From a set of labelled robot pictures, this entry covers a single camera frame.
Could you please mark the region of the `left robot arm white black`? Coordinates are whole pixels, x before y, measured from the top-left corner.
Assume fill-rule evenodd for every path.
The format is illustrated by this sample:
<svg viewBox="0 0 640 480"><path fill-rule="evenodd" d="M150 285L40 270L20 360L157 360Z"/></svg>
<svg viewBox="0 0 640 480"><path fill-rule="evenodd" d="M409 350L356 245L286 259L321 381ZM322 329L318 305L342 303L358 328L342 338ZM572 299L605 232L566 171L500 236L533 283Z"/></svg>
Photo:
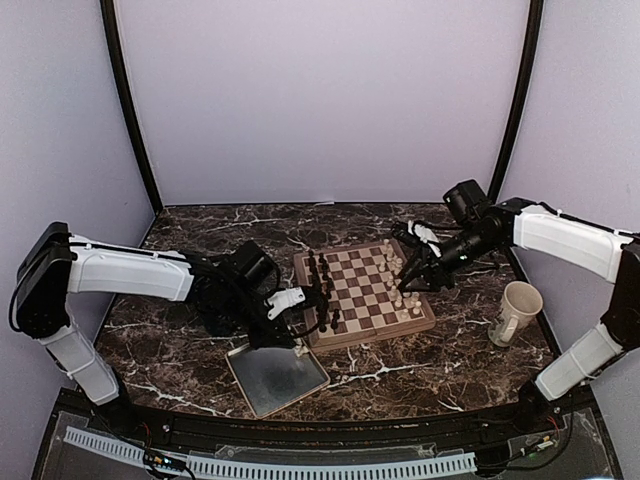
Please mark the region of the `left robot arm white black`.
<svg viewBox="0 0 640 480"><path fill-rule="evenodd" d="M141 427L140 412L125 400L115 370L81 331L68 302L76 294L111 294L191 303L247 331L253 347L293 348L281 315L308 298L301 287L263 292L277 275L274 262L254 242L232 254L205 256L113 245L50 224L22 261L8 307L10 328L42 345L83 390L120 436Z"/></svg>

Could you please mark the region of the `wooden chess board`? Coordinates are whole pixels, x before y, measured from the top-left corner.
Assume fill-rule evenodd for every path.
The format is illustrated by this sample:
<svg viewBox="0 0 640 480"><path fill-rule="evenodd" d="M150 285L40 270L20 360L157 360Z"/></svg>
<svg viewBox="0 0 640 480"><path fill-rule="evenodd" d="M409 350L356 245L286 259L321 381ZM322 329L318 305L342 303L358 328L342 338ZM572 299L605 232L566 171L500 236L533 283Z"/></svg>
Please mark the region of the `wooden chess board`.
<svg viewBox="0 0 640 480"><path fill-rule="evenodd" d="M384 239L336 247L315 252L323 253L329 263L329 275L334 288L329 300L327 331L318 330L307 337L307 344L316 353L346 348L377 340L430 330L436 318L428 300L420 293L400 293L397 274L406 263L406 255L395 240ZM311 284L307 253L294 256L297 283ZM402 295L403 305L396 308L394 298ZM414 315L407 299L416 296L421 313ZM401 321L399 312L406 310L408 318Z"/></svg>

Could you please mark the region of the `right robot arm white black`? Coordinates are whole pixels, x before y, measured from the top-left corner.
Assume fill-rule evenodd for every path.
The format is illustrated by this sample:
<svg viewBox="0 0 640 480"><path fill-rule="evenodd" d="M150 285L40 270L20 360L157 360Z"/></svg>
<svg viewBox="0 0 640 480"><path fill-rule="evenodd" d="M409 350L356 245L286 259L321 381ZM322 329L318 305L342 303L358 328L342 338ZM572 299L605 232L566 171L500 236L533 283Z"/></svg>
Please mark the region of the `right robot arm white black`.
<svg viewBox="0 0 640 480"><path fill-rule="evenodd" d="M474 180L444 195L456 234L439 239L426 221L396 223L392 236L412 254L402 292L451 289L456 273L498 249L514 249L550 299L547 313L562 354L523 388L510 413L521 434L549 416L548 403L594 379L639 347L639 236L572 216L542 201L492 201Z"/></svg>

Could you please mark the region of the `metal tray wooden rim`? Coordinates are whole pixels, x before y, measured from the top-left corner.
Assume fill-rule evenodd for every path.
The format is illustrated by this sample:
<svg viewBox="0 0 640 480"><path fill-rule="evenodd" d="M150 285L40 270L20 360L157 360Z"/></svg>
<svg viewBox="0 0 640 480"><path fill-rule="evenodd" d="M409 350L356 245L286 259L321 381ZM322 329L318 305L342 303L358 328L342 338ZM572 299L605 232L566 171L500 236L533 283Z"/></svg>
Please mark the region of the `metal tray wooden rim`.
<svg viewBox="0 0 640 480"><path fill-rule="evenodd" d="M255 418L271 416L329 385L330 377L313 352L307 347L308 353L297 357L294 349L255 350L245 344L227 353L227 364Z"/></svg>

